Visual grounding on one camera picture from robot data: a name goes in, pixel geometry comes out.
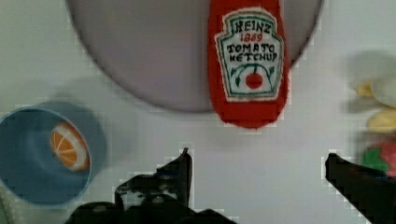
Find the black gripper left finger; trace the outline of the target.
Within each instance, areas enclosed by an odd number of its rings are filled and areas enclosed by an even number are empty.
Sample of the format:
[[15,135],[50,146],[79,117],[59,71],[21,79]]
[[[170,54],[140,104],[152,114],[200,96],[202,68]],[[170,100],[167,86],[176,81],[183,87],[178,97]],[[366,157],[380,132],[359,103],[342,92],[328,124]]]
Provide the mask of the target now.
[[112,203],[85,203],[64,224],[236,224],[212,209],[189,208],[191,180],[192,157],[185,147],[154,174],[119,185]]

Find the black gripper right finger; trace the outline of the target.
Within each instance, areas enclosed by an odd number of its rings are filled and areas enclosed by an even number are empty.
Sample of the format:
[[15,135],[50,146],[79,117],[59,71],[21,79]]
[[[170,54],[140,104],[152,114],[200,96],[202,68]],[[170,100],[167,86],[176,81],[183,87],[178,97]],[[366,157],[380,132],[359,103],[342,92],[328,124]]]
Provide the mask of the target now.
[[395,224],[395,178],[330,153],[325,178],[372,224]]

